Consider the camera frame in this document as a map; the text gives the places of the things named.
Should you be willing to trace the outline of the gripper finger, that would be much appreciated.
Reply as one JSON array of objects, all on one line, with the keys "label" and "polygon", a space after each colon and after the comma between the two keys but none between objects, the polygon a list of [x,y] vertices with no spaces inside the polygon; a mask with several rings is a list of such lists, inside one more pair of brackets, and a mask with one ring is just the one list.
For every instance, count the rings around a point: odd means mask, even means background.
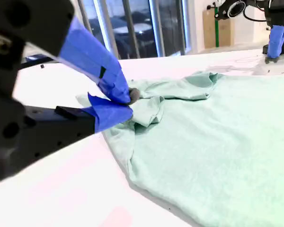
[{"label": "gripper finger", "polygon": [[284,44],[284,26],[273,25],[270,31],[265,62],[276,63],[281,55]]},{"label": "gripper finger", "polygon": [[0,0],[0,70],[18,71],[27,44],[85,74],[113,102],[130,105],[139,97],[118,59],[80,23],[69,0]]},{"label": "gripper finger", "polygon": [[23,128],[23,165],[36,161],[90,135],[129,120],[127,105],[88,95],[89,107],[54,109],[26,107]]}]

